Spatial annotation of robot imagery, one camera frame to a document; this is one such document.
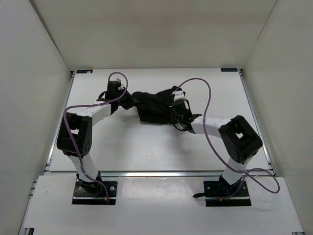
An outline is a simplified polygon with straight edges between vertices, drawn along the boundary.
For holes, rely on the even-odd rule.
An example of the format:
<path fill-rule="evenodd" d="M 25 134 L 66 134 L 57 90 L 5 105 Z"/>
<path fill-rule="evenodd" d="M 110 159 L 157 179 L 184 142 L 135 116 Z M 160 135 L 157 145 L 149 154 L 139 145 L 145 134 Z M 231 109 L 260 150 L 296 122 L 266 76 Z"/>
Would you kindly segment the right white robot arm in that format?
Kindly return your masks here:
<path fill-rule="evenodd" d="M 226 169 L 219 184 L 221 194 L 231 196 L 250 159 L 257 154 L 263 143 L 247 120 L 240 115 L 231 119 L 207 118 L 193 114 L 185 92 L 174 91 L 171 115 L 176 129 L 192 134 L 205 134 L 221 138 L 229 154 Z"/>

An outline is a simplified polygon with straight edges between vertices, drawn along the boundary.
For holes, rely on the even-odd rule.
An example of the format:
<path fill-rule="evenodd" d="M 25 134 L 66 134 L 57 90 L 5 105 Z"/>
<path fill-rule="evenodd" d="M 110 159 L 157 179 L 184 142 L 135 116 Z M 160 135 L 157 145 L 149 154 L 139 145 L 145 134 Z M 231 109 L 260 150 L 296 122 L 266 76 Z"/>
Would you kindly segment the black pleated skirt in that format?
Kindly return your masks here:
<path fill-rule="evenodd" d="M 138 101 L 135 106 L 140 121 L 152 124 L 177 124 L 171 106 L 174 102 L 173 92 L 181 90 L 173 86 L 156 94 L 134 92 L 132 96 Z"/>

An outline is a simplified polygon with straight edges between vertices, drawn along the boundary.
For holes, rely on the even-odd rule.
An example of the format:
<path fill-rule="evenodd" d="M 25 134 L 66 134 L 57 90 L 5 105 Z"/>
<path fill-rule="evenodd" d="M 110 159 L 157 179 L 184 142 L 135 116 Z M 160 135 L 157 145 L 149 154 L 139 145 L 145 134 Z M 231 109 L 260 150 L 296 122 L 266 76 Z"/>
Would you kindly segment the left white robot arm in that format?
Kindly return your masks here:
<path fill-rule="evenodd" d="M 85 189 L 92 195 L 102 190 L 100 172 L 90 156 L 93 127 L 119 107 L 127 110 L 137 104 L 118 78 L 108 82 L 107 90 L 100 94 L 97 102 L 91 106 L 82 106 L 83 109 L 78 113 L 67 112 L 63 116 L 57 138 L 57 148 L 72 161 L 77 179 L 85 184 Z"/>

